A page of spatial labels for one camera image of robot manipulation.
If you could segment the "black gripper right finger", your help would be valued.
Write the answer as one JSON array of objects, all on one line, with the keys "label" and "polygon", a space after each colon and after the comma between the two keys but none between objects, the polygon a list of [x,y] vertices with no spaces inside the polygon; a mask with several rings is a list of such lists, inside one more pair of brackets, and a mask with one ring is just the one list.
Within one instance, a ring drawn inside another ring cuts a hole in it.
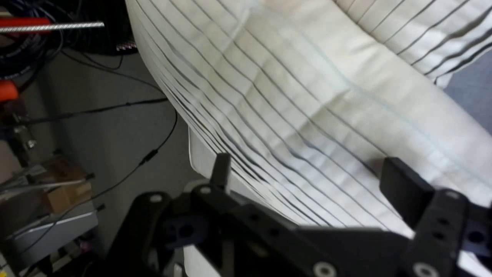
[{"label": "black gripper right finger", "polygon": [[451,188],[434,188],[397,157],[388,157],[380,191],[414,231],[399,271],[403,277],[477,277],[492,271],[492,207]]}]

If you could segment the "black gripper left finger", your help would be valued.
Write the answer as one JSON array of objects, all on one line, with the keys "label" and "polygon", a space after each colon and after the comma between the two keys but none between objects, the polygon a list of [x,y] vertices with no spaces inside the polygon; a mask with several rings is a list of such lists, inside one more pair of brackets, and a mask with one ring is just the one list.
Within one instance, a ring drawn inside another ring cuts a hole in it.
[{"label": "black gripper left finger", "polygon": [[131,205],[105,260],[103,277],[165,277],[174,254],[194,247],[220,277],[311,277],[305,242],[254,205],[226,194],[231,157],[208,182],[177,199],[145,193]]}]

